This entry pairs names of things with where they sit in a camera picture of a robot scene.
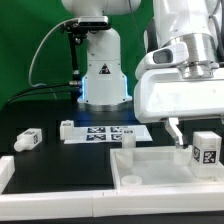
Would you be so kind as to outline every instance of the black table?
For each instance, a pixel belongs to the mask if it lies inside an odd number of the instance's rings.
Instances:
[[[133,109],[117,112],[79,110],[69,100],[23,101],[0,112],[0,156],[15,157],[16,172],[3,194],[62,192],[113,189],[110,149],[121,143],[64,145],[60,141],[61,121],[74,120],[76,127],[137,125]],[[41,128],[43,142],[34,150],[17,153],[16,136],[28,128]],[[137,147],[174,145],[163,123],[147,125],[153,142],[138,142]],[[220,119],[185,121],[179,125],[192,144],[194,131],[214,131],[224,137]],[[103,218],[82,218],[18,223],[223,223],[224,212],[160,214]]]

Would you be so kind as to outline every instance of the green backdrop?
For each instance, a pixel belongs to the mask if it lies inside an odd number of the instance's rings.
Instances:
[[[141,37],[152,16],[152,0],[142,0],[135,12]],[[0,107],[12,95],[29,88],[29,67],[41,40],[56,24],[69,18],[72,16],[63,8],[61,0],[0,0]],[[143,53],[130,14],[111,16],[110,21],[121,36],[122,71],[128,76],[128,90],[132,95],[136,84],[134,72]],[[77,52],[79,67],[84,75],[85,45],[79,47]],[[33,83],[68,82],[71,80],[71,70],[67,35],[56,31],[39,54]],[[52,95],[38,95],[34,99],[48,98]]]

